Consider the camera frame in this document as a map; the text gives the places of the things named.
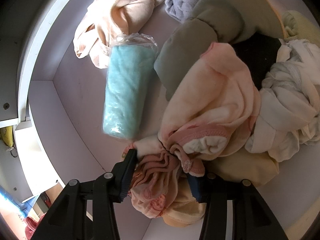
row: plastic wrapper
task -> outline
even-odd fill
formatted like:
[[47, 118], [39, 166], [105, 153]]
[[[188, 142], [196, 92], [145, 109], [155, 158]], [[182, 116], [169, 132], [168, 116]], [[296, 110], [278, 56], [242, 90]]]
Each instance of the plastic wrapper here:
[[158, 46], [151, 36], [134, 33], [111, 44], [103, 132], [133, 139], [139, 132], [144, 101]]

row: black cloth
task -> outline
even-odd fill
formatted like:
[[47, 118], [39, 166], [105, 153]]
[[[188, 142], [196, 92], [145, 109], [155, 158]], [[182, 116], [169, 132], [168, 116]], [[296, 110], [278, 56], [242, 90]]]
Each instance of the black cloth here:
[[255, 33], [249, 39], [233, 44], [237, 56], [248, 66], [254, 85], [261, 89], [262, 80], [273, 63], [281, 46], [279, 39]]

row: screw hole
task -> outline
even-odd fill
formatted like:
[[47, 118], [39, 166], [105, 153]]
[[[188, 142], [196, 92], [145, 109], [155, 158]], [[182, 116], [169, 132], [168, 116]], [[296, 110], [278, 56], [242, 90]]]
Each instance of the screw hole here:
[[10, 105], [9, 105], [8, 103], [5, 103], [5, 104], [3, 105], [4, 110], [7, 110], [9, 107], [10, 107]]

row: screw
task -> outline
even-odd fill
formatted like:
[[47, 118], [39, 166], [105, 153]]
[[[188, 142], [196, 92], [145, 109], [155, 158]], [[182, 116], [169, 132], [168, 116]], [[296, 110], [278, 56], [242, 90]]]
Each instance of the screw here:
[[106, 179], [111, 179], [113, 177], [113, 174], [111, 172], [107, 172], [103, 175]]
[[250, 180], [248, 180], [248, 179], [244, 179], [244, 180], [242, 181], [242, 184], [245, 185], [246, 187], [249, 187], [249, 186], [251, 185], [251, 182], [250, 182]]
[[207, 174], [207, 178], [208, 178], [208, 179], [215, 179], [215, 178], [216, 178], [216, 174], [214, 174], [214, 173], [208, 173], [208, 174]]
[[75, 186], [75, 185], [77, 185], [77, 183], [78, 183], [78, 181], [76, 179], [72, 179], [69, 181], [70, 186]]

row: teal cloth roll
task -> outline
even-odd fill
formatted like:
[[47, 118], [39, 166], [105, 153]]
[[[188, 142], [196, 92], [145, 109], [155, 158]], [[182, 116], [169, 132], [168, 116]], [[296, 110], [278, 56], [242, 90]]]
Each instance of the teal cloth roll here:
[[112, 48], [102, 124], [104, 133], [126, 139], [137, 135], [155, 59], [152, 48], [140, 45]]

